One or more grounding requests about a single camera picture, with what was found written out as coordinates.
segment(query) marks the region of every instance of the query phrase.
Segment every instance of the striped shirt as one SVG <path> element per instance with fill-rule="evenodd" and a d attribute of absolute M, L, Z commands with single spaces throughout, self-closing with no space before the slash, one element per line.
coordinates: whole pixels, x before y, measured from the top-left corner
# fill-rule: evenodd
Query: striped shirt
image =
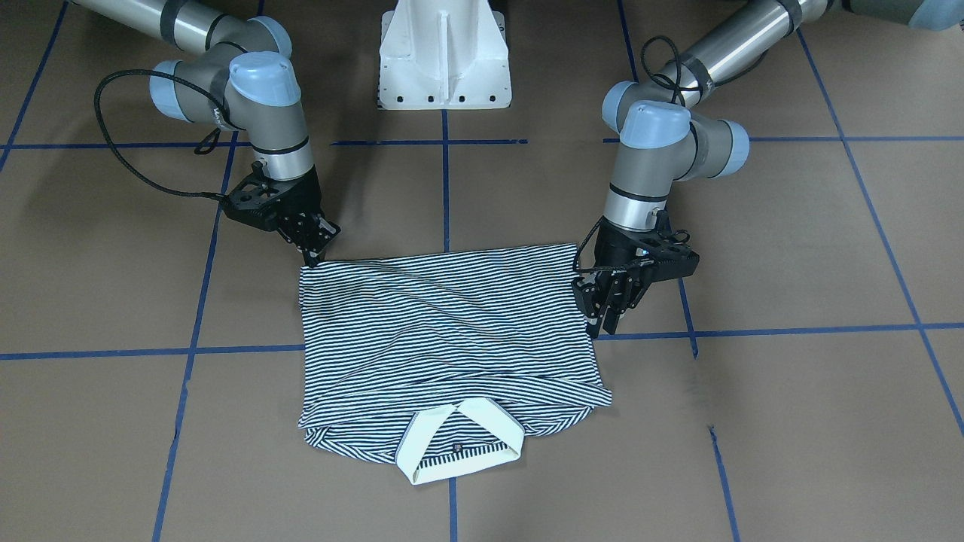
<path fill-rule="evenodd" d="M 476 406 L 517 423 L 520 438 L 610 404 L 570 286 L 575 252 L 552 245 L 302 268 L 306 441 L 394 463 L 417 413 L 467 399 L 483 397 Z M 448 414 L 420 468 L 508 447 L 467 412 Z"/>

